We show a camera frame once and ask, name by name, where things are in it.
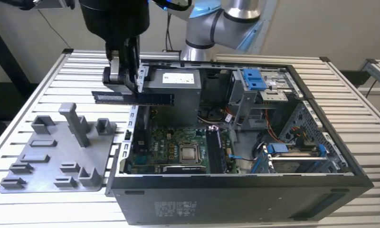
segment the power supply label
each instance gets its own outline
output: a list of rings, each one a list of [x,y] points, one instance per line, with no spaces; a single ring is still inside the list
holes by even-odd
[[[192,217],[196,213],[198,201],[155,202],[157,217]]]
[[[164,73],[163,83],[195,84],[195,75],[184,73]]]

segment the motherboard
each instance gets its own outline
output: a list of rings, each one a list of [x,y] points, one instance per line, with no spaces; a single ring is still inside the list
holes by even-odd
[[[236,163],[227,129],[220,132],[220,145],[226,156],[226,173],[236,173]],[[132,173],[137,174],[207,174],[211,173],[211,156],[206,129],[153,129],[147,154],[133,155]]]

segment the white label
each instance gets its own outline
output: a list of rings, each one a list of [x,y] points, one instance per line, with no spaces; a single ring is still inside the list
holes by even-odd
[[[194,74],[164,73],[163,83],[195,84]]]
[[[226,117],[226,121],[230,123],[230,122],[231,122],[231,119],[232,119],[232,115],[228,114],[227,117]]]
[[[276,85],[276,82],[270,81],[270,80],[267,80],[266,83],[270,84],[271,86],[275,86],[275,85]]]

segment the expansion slot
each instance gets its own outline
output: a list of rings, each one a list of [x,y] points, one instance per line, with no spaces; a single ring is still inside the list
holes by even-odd
[[[227,162],[219,127],[211,126],[206,131],[210,173],[226,173]]]

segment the cable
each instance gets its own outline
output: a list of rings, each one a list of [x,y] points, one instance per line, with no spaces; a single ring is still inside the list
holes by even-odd
[[[256,151],[259,151],[259,148],[262,147],[262,145],[264,144],[266,142],[262,142],[259,143],[259,141],[256,141],[254,147],[252,147],[252,157],[256,158]]]
[[[163,9],[167,7],[168,9],[176,11],[185,11],[192,5],[192,0],[188,0],[187,6],[180,6],[177,4],[173,4],[169,2],[169,0],[153,0],[153,1]]]
[[[282,141],[279,138],[278,138],[278,136],[276,136],[276,134],[275,134],[275,132],[274,132],[274,129],[272,129],[272,127],[271,127],[271,123],[270,123],[270,120],[268,120],[268,112],[267,112],[267,110],[266,110],[266,123],[267,123],[267,132],[268,132],[268,134],[272,136],[272,138],[279,142],[279,143],[284,143],[284,141]]]
[[[375,84],[376,84],[378,80],[375,80],[374,84],[371,85],[370,89],[368,89],[368,92],[367,92],[367,95],[366,95],[366,98],[368,97],[368,94],[370,94],[370,91],[372,90]]]
[[[173,51],[172,41],[171,41],[171,19],[172,19],[172,14],[168,13],[167,15],[167,38],[169,41],[171,50]]]
[[[203,119],[200,116],[198,116],[198,118],[199,118],[199,120],[202,120],[204,123],[208,123],[208,124],[216,124],[216,123],[219,124],[219,123],[222,123],[222,122],[211,122],[211,121]]]
[[[52,25],[51,25],[51,23],[49,23],[49,21],[48,21],[48,19],[47,19],[45,15],[43,14],[43,12],[41,12],[40,10],[39,10],[39,13],[41,14],[41,16],[43,16],[43,18],[44,18],[45,22],[48,23],[48,25],[49,25],[51,29],[53,30],[53,32],[57,34],[57,36],[60,37],[60,39],[63,39],[64,44],[68,46],[68,48],[71,48],[71,46],[69,46],[68,42],[64,40],[63,36],[59,34],[59,32],[57,32],[57,31],[55,30],[55,28],[52,27]]]

